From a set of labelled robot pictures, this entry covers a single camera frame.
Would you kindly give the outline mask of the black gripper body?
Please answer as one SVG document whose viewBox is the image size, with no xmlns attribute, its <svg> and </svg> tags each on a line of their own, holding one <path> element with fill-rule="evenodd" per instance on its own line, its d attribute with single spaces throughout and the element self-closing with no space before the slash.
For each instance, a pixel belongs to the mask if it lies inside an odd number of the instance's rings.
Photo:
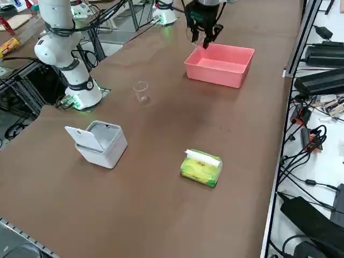
<svg viewBox="0 0 344 258">
<path fill-rule="evenodd" d="M 184 11 L 188 27 L 214 27 L 218 21 L 219 7 L 223 1 L 191 1 Z"/>
</svg>

